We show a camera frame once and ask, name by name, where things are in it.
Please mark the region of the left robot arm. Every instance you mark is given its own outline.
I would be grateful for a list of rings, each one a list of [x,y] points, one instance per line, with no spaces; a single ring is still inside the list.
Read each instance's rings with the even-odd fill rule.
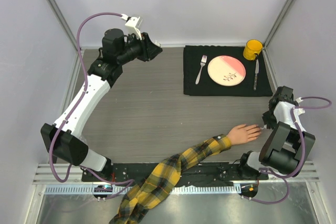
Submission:
[[[105,182],[112,175],[109,158],[91,150],[83,140],[82,131],[91,113],[123,73],[123,65],[135,59],[153,60],[163,51],[148,33],[125,35],[120,29],[109,29],[102,39],[98,58],[85,72],[82,88],[65,112],[52,124],[40,130],[49,158],[59,158],[73,166],[93,171]]]

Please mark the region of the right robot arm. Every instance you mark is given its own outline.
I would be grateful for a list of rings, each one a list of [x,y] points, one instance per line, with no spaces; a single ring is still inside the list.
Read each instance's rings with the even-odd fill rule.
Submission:
[[[249,151],[242,155],[237,166],[239,177],[257,178],[262,170],[270,169],[285,178],[299,174],[316,138],[302,126],[301,112],[295,108],[298,105],[292,88],[277,88],[269,100],[268,111],[262,115],[264,126],[272,132],[260,152]]]

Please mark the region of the mannequin hand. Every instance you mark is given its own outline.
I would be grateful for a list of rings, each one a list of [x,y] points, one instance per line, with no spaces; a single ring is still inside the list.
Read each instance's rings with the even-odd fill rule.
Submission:
[[[242,124],[232,128],[227,134],[232,145],[241,145],[258,139],[261,128],[254,125]]]

